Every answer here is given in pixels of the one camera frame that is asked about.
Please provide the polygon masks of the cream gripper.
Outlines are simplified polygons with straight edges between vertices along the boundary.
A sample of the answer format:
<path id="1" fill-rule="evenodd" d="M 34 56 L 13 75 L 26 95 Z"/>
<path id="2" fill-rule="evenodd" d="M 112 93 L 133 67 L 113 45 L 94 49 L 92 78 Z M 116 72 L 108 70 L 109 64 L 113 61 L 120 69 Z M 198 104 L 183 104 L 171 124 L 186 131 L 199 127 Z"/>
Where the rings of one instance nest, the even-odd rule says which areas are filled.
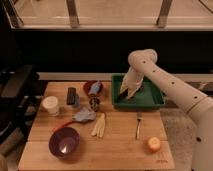
<path id="1" fill-rule="evenodd" d="M 141 87 L 144 75 L 137 72 L 133 67 L 130 67 L 128 72 L 125 74 L 123 82 L 120 87 L 120 93 L 124 93 L 128 90 L 126 99 L 134 97 L 135 93 Z"/>

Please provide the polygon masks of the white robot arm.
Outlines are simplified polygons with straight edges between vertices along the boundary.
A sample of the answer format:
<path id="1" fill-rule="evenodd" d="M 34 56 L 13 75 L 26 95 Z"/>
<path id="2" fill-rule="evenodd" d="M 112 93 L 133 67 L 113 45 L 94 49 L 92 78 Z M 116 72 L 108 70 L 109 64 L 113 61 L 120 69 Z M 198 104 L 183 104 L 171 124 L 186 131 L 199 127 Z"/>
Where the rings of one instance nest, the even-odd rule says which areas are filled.
<path id="1" fill-rule="evenodd" d="M 129 54 L 130 65 L 120 93 L 132 98 L 147 77 L 197 125 L 196 142 L 191 162 L 192 171 L 213 171 L 213 98 L 190 86 L 156 65 L 153 49 L 136 50 Z"/>

